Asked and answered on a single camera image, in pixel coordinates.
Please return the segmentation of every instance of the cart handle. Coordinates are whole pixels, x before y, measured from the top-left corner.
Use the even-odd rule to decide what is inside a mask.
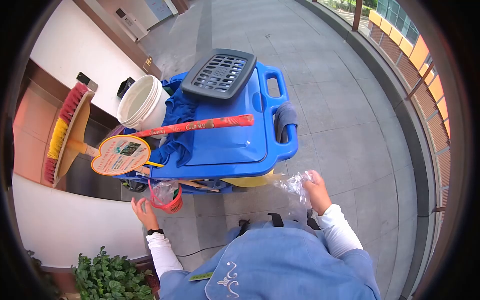
[[[265,66],[257,62],[257,71],[260,84],[260,93],[262,94],[265,129],[273,133],[273,139],[267,140],[267,147],[274,147],[278,151],[277,162],[292,158],[298,150],[297,128],[294,124],[287,125],[288,142],[281,144],[275,139],[275,128],[272,116],[275,115],[277,108],[285,101],[289,101],[287,86],[283,78],[282,71],[279,68]],[[267,80],[275,78],[280,91],[279,97],[272,97],[268,93]]]

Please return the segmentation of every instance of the red basket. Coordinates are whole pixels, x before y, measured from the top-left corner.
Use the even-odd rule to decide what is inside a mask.
[[[150,204],[155,208],[160,208],[161,210],[163,210],[167,214],[174,214],[174,213],[178,212],[181,209],[181,207],[183,206],[183,200],[181,199],[181,185],[179,185],[179,192],[177,194],[177,197],[175,197],[175,199],[173,199],[172,202],[170,202],[169,204],[158,205],[158,204],[155,203],[155,201],[153,201],[153,199],[152,199],[152,201],[150,201]]]

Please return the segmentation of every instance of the hand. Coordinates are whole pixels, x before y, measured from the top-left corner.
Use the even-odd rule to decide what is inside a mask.
[[[308,173],[313,177],[312,181],[306,181],[303,187],[310,195],[310,203],[314,211],[322,216],[325,210],[332,205],[330,197],[328,196],[327,188],[325,187],[324,179],[318,174],[317,171],[309,170]]]
[[[145,202],[145,212],[142,209],[143,202]],[[150,201],[147,201],[147,198],[142,198],[138,202],[135,202],[135,197],[132,197],[132,209],[147,230],[158,230],[160,228],[158,227],[156,215],[153,213],[152,205]]]

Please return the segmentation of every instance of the blue cleaning cart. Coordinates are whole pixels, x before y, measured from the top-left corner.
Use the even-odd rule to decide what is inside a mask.
[[[177,90],[186,72],[162,81],[164,87]],[[279,97],[268,94],[267,80],[275,78]],[[258,177],[269,173],[276,163],[289,159],[298,150],[297,131],[294,124],[287,125],[288,142],[276,141],[274,114],[280,104],[289,101],[282,72],[275,67],[256,63],[255,69],[240,95],[231,105],[219,106],[200,102],[195,120],[253,114],[255,124],[248,127],[213,128],[194,131],[191,160],[177,167],[177,153],[172,153],[164,167],[150,168],[150,177],[132,171],[116,176],[124,180],[148,183],[148,180],[208,179],[201,184],[221,193],[232,192],[234,186],[220,179]],[[134,130],[125,130],[125,134]],[[183,193],[206,193],[208,190],[182,185]]]

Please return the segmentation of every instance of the clear plastic bag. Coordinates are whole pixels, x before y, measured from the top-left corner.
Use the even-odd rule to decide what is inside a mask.
[[[288,219],[307,224],[307,210],[312,208],[310,196],[303,188],[303,183],[312,181],[308,171],[298,172],[289,177],[285,174],[274,174],[269,183],[288,193]]]
[[[173,196],[175,194],[175,190],[179,188],[178,181],[159,181],[156,184],[150,184],[148,181],[149,190],[145,191],[145,193],[149,193],[145,195],[147,199],[150,199],[150,202],[159,205],[167,205],[173,201]]]

